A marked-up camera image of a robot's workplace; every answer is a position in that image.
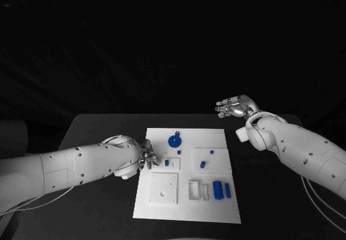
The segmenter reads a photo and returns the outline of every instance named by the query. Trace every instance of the small blue piece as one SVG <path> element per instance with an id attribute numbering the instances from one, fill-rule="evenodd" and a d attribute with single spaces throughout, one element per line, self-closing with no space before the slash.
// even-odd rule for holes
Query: small blue piece
<path id="1" fill-rule="evenodd" d="M 226 194 L 227 194 L 227 197 L 231 198 L 231 191 L 230 191 L 230 184 L 226 183 Z"/>
<path id="2" fill-rule="evenodd" d="M 175 135 L 171 136 L 169 140 L 168 140 L 168 144 L 174 147 L 178 148 L 182 144 L 182 139 L 179 137 L 179 131 L 175 132 Z"/>
<path id="3" fill-rule="evenodd" d="M 213 182 L 213 187 L 214 187 L 214 197 L 217 200 L 224 199 L 224 192 L 223 192 L 223 182 L 221 181 L 214 181 Z"/>
<path id="4" fill-rule="evenodd" d="M 202 163 L 201 163 L 201 168 L 204 169 L 204 168 L 205 168 L 205 166 L 207 166 L 207 162 L 205 162 L 205 161 L 202 161 Z"/>

